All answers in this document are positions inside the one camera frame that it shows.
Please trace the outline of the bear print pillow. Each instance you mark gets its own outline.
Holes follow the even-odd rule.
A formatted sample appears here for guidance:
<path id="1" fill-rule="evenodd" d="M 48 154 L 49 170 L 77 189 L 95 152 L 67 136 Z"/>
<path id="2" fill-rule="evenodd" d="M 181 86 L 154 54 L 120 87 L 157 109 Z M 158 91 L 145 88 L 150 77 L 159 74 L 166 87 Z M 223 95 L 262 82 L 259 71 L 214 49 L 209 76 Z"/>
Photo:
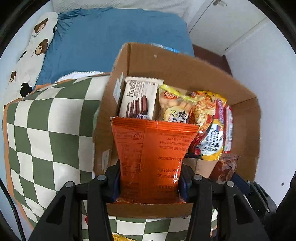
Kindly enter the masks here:
<path id="1" fill-rule="evenodd" d="M 12 69 L 10 80 L 4 89 L 1 109 L 15 99 L 26 97 L 33 91 L 41 72 L 46 51 L 53 40 L 58 21 L 54 11 L 44 13 L 34 26 L 29 44 Z"/>

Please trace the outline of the brown small snack packet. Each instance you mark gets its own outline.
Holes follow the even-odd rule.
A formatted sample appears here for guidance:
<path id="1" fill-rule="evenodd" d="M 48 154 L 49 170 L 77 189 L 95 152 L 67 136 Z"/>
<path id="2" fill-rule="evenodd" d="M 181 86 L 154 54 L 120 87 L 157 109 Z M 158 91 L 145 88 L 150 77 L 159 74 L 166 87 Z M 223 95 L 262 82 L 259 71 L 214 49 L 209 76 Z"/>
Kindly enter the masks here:
<path id="1" fill-rule="evenodd" d="M 223 184 L 230 181 L 237 168 L 237 160 L 240 158 L 237 154 L 223 153 L 216 163 L 209 178 L 216 183 Z"/>

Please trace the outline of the yellow biscuit bag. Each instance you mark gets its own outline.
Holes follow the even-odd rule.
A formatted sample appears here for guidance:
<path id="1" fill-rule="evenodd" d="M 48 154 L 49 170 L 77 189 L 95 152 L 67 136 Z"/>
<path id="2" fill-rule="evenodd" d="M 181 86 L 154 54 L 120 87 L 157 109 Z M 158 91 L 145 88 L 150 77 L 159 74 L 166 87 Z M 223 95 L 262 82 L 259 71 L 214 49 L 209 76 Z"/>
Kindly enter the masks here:
<path id="1" fill-rule="evenodd" d="M 187 123 L 189 113 L 196 101 L 181 94 L 177 89 L 163 84 L 159 88 L 159 119 L 162 121 Z"/>

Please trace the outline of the white door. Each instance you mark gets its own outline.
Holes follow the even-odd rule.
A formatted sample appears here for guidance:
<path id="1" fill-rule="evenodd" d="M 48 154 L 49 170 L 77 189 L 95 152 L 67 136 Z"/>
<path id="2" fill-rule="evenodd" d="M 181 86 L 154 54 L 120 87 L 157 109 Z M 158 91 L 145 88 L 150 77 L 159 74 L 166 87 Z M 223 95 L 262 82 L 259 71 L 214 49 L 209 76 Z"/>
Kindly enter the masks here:
<path id="1" fill-rule="evenodd" d="M 189 36 L 193 45 L 223 56 L 265 18 L 250 1 L 205 1 L 189 25 Z"/>

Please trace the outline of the milk carton cardboard box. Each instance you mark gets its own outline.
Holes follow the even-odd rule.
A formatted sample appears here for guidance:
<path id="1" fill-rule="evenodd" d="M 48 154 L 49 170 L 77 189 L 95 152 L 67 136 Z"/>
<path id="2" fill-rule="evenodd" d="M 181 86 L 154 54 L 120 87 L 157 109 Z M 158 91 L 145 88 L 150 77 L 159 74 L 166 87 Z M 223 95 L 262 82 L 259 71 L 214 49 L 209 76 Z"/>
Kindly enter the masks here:
<path id="1" fill-rule="evenodd" d="M 254 180 L 260 149 L 260 106 L 256 95 L 203 60 L 140 43 L 123 45 L 103 93 L 94 133 L 97 175 L 119 161 L 110 119 L 119 117 L 127 76 L 158 78 L 186 92 L 208 90 L 225 97 L 234 122 L 231 150 L 240 156 L 237 172 L 243 179 Z M 116 202 L 107 204 L 107 210 L 112 216 L 163 218 L 187 216 L 192 205 L 181 200 L 171 204 L 139 204 L 119 197 Z"/>

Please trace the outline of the blue bed sheet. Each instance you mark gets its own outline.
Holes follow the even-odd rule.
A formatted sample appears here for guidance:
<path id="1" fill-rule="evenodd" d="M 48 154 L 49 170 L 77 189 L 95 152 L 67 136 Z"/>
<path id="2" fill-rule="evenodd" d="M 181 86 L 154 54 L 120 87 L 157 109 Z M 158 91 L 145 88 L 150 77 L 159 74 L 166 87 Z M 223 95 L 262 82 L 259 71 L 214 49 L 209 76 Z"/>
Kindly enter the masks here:
<path id="1" fill-rule="evenodd" d="M 162 45 L 194 56 L 186 23 L 176 14 L 143 9 L 75 9 L 58 15 L 36 84 L 71 72 L 110 72 L 127 42 Z"/>

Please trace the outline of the yellow snack packet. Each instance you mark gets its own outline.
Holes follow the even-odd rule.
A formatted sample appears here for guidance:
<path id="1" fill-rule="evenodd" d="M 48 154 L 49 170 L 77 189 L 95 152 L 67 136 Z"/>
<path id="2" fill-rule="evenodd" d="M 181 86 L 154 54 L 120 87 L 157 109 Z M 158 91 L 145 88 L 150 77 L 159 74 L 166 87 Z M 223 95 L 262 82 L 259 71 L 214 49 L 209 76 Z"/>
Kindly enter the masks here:
<path id="1" fill-rule="evenodd" d="M 135 241 L 131 238 L 123 237 L 123 236 L 115 234 L 115 233 L 112 234 L 112 237 L 113 237 L 114 241 Z"/>

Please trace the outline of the red yellow noodle packet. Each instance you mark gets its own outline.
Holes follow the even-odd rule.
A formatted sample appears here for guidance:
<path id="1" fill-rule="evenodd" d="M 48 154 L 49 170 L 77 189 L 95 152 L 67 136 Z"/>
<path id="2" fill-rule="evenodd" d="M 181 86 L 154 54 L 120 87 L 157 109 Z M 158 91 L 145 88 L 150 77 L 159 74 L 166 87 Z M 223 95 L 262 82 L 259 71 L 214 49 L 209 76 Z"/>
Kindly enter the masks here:
<path id="1" fill-rule="evenodd" d="M 224 108 L 227 99 L 211 91 L 194 91 L 196 101 L 190 109 L 188 123 L 198 126 L 188 153 L 205 161 L 219 160 L 224 148 Z"/>

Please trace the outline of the orange snack packet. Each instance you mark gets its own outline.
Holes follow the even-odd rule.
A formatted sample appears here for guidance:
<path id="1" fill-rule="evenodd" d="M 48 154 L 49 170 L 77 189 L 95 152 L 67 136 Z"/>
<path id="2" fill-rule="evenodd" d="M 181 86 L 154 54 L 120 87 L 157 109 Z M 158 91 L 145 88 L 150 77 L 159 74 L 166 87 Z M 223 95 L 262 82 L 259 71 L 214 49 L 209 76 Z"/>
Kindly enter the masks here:
<path id="1" fill-rule="evenodd" d="M 121 199 L 139 204 L 179 202 L 178 179 L 198 127 L 187 123 L 112 117 L 120 161 Z"/>

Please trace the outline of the red white snack bar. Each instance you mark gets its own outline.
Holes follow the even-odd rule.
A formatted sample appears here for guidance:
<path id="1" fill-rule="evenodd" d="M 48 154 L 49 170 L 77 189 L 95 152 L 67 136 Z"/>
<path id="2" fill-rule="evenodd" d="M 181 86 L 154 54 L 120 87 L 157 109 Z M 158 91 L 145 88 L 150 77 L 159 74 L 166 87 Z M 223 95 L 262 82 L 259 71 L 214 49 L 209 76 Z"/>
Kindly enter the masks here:
<path id="1" fill-rule="evenodd" d="M 233 115 L 230 106 L 224 108 L 224 153 L 230 153 L 233 138 Z"/>

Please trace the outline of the white quilt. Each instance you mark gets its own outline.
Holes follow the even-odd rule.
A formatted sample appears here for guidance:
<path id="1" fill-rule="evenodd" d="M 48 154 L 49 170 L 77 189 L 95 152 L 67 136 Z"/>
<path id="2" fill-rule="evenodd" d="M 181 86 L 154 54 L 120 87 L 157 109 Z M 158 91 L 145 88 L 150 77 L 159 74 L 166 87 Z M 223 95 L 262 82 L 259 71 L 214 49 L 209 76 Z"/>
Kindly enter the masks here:
<path id="1" fill-rule="evenodd" d="M 167 1 L 167 0 L 52 0 L 54 11 L 63 13 L 74 9 L 98 9 L 98 8 L 118 8 L 118 9 L 144 9 L 147 11 L 161 11 L 164 13 L 174 13 L 182 17 L 190 5 L 190 1 Z"/>

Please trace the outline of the Franzzi cookie box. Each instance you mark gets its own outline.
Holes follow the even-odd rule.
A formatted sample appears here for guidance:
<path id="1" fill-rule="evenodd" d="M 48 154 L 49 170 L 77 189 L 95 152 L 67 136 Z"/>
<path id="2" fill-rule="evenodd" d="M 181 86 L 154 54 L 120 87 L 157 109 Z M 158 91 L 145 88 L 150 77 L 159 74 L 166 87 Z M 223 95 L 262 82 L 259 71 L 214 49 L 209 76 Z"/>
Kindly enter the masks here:
<path id="1" fill-rule="evenodd" d="M 152 120 L 158 88 L 163 83 L 163 80 L 156 78 L 127 76 L 119 116 L 136 118 L 141 114 Z"/>

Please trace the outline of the green white checkered mat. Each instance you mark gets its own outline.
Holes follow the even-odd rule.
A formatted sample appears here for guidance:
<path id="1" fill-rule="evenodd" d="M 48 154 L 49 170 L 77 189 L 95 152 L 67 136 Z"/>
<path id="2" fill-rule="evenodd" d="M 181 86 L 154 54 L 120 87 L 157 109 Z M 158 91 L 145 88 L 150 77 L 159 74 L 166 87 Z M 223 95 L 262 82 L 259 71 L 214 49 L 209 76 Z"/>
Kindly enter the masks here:
<path id="1" fill-rule="evenodd" d="M 46 84 L 4 108 L 4 156 L 11 198 L 35 230 L 70 181 L 94 178 L 97 113 L 108 75 Z"/>

